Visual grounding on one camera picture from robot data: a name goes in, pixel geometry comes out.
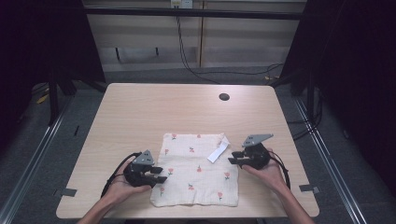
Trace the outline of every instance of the metal rail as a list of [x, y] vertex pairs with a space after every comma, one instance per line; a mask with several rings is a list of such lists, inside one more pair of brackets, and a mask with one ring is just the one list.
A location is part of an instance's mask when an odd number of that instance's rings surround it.
[[323, 18], [324, 15], [309, 15], [300, 12], [236, 11], [190, 8], [146, 7], [32, 7], [39, 13], [84, 13], [91, 15], [124, 16], [178, 16], [298, 21], [303, 18]]
[[0, 211], [1, 224], [9, 224], [15, 217], [15, 214], [17, 213], [18, 208], [21, 205], [23, 197], [25, 196], [27, 190], [32, 184], [35, 174], [37, 173], [37, 170], [40, 166], [40, 163], [43, 161], [44, 156], [48, 151], [48, 148], [50, 147], [50, 143], [52, 142], [53, 137], [58, 132], [58, 129], [61, 126], [62, 120], [64, 119], [64, 113], [70, 105], [71, 101], [72, 97], [67, 97], [61, 114], [46, 130], [46, 133], [41, 139], [40, 144], [35, 150], [35, 154], [33, 155], [32, 159], [30, 159], [29, 164], [26, 166], [17, 185], [14, 187], [14, 190], [12, 190], [11, 194], [8, 196], [6, 203]]
[[[306, 115], [306, 108], [303, 101], [301, 99], [296, 99], [296, 104], [303, 119], [308, 120], [308, 117]], [[332, 182], [337, 188], [337, 191], [340, 194], [341, 199], [350, 217], [352, 218], [353, 223], [366, 224], [367, 221], [364, 218], [358, 202], [356, 201], [351, 190], [347, 186], [347, 183], [345, 182], [340, 171], [338, 170], [337, 165], [332, 159], [332, 154], [330, 153], [329, 149], [327, 149], [326, 144], [324, 143], [322, 137], [320, 136], [320, 133], [318, 132], [318, 129], [314, 128], [309, 121], [306, 122], [305, 125], [308, 130], [311, 130], [310, 135], [312, 137], [312, 140], [317, 147], [320, 157], [323, 159], [327, 171], [332, 178]]]

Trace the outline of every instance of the wire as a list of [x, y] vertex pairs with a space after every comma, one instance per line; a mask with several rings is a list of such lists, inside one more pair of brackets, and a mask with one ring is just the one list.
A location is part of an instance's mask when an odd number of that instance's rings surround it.
[[180, 29], [180, 17], [176, 17], [177, 19], [177, 31], [178, 31], [178, 42], [179, 42], [179, 50], [180, 50], [180, 57], [181, 57], [181, 61], [183, 62], [184, 67], [191, 72], [193, 75], [195, 75], [196, 77], [202, 79], [202, 80], [206, 80], [206, 81], [210, 81], [213, 82], [215, 84], [220, 84], [219, 82], [209, 79], [209, 78], [205, 78], [205, 77], [200, 77], [198, 76], [194, 71], [191, 70], [189, 63], [187, 62], [187, 57], [186, 57], [186, 53], [184, 51], [184, 44], [183, 44], [183, 39], [181, 37], [181, 29]]
[[129, 158], [131, 158], [131, 157], [138, 157], [138, 156], [140, 156], [141, 154], [142, 154], [141, 152], [140, 152], [140, 153], [133, 153], [133, 154], [127, 156], [127, 157], [120, 163], [120, 165], [117, 167], [117, 169], [114, 171], [114, 173], [110, 176], [110, 178], [107, 180], [105, 186], [103, 187], [102, 194], [101, 194], [101, 196], [100, 196], [101, 198], [106, 194], [108, 188], [109, 188], [110, 185], [111, 185], [111, 182], [113, 182], [113, 180], [116, 178], [116, 176], [118, 176], [118, 175], [117, 175], [117, 172], [119, 171], [119, 169], [121, 168], [121, 166], [122, 166], [126, 161], [128, 161]]
[[290, 189], [290, 178], [289, 178], [289, 174], [288, 174], [288, 171], [289, 171], [289, 170], [286, 169], [285, 163], [283, 163], [282, 159], [280, 159], [280, 157], [279, 157], [275, 152], [271, 152], [271, 153], [273, 153], [274, 155], [276, 155], [277, 158], [279, 159], [279, 160], [277, 160], [276, 158], [274, 158], [274, 157], [272, 157], [272, 156], [270, 155], [271, 160], [275, 161], [277, 164], [279, 164], [280, 168], [282, 168], [283, 175], [285, 176], [286, 185], [287, 185], [288, 188]]
[[[261, 74], [265, 74], [268, 73], [276, 68], [278, 68], [281, 65], [284, 65], [283, 63], [274, 63], [269, 65], [265, 71], [260, 71], [260, 72], [256, 72], [256, 73], [244, 73], [244, 72], [232, 72], [232, 71], [214, 71], [214, 72], [197, 72], [197, 71], [192, 71], [192, 69], [189, 66], [189, 63], [187, 61], [187, 56], [186, 56], [186, 52], [184, 50], [184, 44], [183, 44], [183, 38], [182, 38], [182, 34], [181, 34], [181, 28], [180, 28], [180, 17], [177, 17], [177, 31], [178, 31], [178, 41], [179, 41], [179, 51], [180, 51], [180, 57], [181, 57], [181, 61], [183, 62], [184, 67], [191, 72], [193, 75], [195, 75], [196, 77], [206, 80], [206, 81], [210, 81], [216, 84], [220, 84], [219, 82], [209, 79], [209, 78], [205, 78], [205, 77], [200, 77], [199, 75], [208, 75], [208, 74], [236, 74], [236, 75], [246, 75], [246, 76], [256, 76], [256, 75], [261, 75]], [[271, 77], [269, 76], [268, 81], [265, 85], [267, 85], [269, 83], [269, 81], [271, 80]]]
[[323, 114], [323, 95], [321, 91], [318, 92], [319, 101], [317, 104], [317, 111], [318, 113], [315, 115], [315, 125], [313, 127], [308, 128], [308, 130], [304, 130], [302, 132], [296, 133], [293, 135], [293, 140], [297, 141], [302, 137], [306, 136], [308, 133], [312, 133], [320, 124]]

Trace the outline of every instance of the metal bracket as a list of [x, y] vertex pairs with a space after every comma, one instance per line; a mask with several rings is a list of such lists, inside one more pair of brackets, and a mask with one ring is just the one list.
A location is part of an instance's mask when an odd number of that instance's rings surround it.
[[149, 150], [146, 150], [140, 156], [134, 159], [133, 164], [154, 165], [154, 159], [151, 156], [151, 152], [149, 152]]
[[242, 147], [253, 147], [259, 144], [262, 141], [267, 140], [268, 138], [273, 137], [272, 133], [267, 134], [251, 134], [247, 137], [245, 142], [242, 144]]
[[62, 198], [62, 196], [74, 197], [76, 195], [76, 189], [57, 189], [53, 192], [53, 196]]
[[312, 191], [314, 194], [320, 193], [319, 187], [312, 187], [311, 185], [300, 185], [301, 192]]

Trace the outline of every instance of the black curtain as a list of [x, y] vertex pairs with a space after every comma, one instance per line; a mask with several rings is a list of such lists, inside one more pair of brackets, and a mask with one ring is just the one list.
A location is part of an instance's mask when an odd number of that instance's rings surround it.
[[82, 3], [0, 1], [1, 151], [12, 138], [33, 86], [48, 82], [50, 71], [56, 72], [61, 87], [71, 79], [105, 82], [87, 16], [36, 7], [82, 7]]
[[300, 22], [282, 76], [305, 70], [291, 83], [299, 94], [313, 74], [362, 156], [396, 196], [396, 3], [345, 0], [337, 20], [343, 2], [307, 2], [305, 12], [331, 16]]

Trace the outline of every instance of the wrist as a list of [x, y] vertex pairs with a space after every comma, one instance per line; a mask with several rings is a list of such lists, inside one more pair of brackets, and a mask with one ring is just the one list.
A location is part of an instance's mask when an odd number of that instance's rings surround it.
[[290, 191], [290, 189], [288, 188], [288, 186], [286, 186], [286, 183], [283, 181], [278, 181], [276, 182], [271, 189], [274, 191], [274, 193], [276, 195], [281, 195], [281, 194], [285, 194], [287, 192]]
[[113, 208], [117, 203], [115, 202], [115, 197], [110, 197], [108, 195], [104, 195], [103, 198], [100, 199], [101, 205], [105, 208], [110, 210]]

